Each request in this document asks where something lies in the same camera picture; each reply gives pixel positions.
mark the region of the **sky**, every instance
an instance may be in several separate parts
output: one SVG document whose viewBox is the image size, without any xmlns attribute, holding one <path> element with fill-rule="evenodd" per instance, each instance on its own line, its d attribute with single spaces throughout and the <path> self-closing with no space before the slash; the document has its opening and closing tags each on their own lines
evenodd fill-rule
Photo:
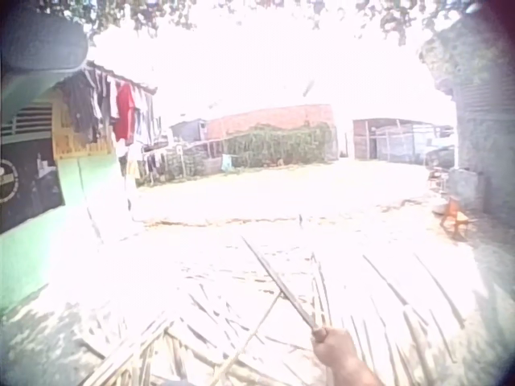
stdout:
<svg viewBox="0 0 515 386">
<path fill-rule="evenodd" d="M 356 40 L 351 23 L 311 31 L 278 13 L 253 18 L 239 27 L 211 15 L 194 31 L 163 26 L 156 39 L 137 37 L 130 26 L 111 27 L 91 56 L 158 86 L 156 100 L 170 124 L 306 103 L 329 103 L 355 119 L 409 112 L 454 123 L 454 104 L 435 90 L 418 60 L 426 39 L 421 31 L 409 31 L 411 45 L 399 48 L 377 28 Z M 310 80 L 315 86 L 304 98 Z"/>
</svg>

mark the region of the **hand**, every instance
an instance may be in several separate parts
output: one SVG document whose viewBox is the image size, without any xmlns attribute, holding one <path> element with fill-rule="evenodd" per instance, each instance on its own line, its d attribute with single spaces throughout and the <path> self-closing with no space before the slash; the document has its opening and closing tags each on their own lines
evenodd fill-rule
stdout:
<svg viewBox="0 0 515 386">
<path fill-rule="evenodd" d="M 313 330 L 313 352 L 330 368 L 342 368 L 357 358 L 356 347 L 348 331 L 334 327 Z"/>
</svg>

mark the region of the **finger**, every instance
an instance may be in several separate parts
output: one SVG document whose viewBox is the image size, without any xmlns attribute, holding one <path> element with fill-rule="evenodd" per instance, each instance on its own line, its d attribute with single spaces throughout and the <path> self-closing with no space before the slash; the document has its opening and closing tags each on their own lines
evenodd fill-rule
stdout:
<svg viewBox="0 0 515 386">
<path fill-rule="evenodd" d="M 316 343 L 323 343 L 328 336 L 328 330 L 325 327 L 317 328 L 311 332 Z"/>
</svg>

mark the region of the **dirt ground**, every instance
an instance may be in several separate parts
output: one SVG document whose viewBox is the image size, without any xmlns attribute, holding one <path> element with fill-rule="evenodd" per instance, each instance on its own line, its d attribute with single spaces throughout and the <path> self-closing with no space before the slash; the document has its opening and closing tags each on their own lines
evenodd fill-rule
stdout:
<svg viewBox="0 0 515 386">
<path fill-rule="evenodd" d="M 481 216 L 453 240 L 432 215 L 430 199 L 420 166 L 349 160 L 142 188 L 134 216 L 147 225 L 145 232 L 71 262 L 8 315 L 2 376 L 13 384 L 79 384 L 100 363 L 77 344 L 96 310 L 115 304 L 112 313 L 124 314 L 137 329 L 163 308 L 179 312 L 175 291 L 199 277 L 242 318 L 257 320 L 272 295 L 245 279 L 248 272 L 266 275 L 242 245 L 243 234 L 301 298 L 311 296 L 309 248 L 335 267 L 375 253 L 389 259 L 405 283 L 413 273 L 398 251 L 423 256 L 443 272 L 467 314 L 453 338 L 456 360 L 445 364 L 438 384 L 491 384 L 515 347 L 515 232 Z M 349 275 L 330 270 L 332 282 Z M 420 283 L 406 285 L 423 292 Z M 263 329 L 309 347 L 309 331 L 292 310 L 273 313 Z"/>
</svg>

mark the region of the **window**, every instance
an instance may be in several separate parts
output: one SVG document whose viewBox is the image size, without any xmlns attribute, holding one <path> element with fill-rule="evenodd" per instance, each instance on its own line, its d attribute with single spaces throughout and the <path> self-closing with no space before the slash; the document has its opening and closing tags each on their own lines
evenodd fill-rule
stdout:
<svg viewBox="0 0 515 386">
<path fill-rule="evenodd" d="M 22 109 L 2 125 L 0 233 L 63 205 L 52 149 L 52 103 Z"/>
</svg>

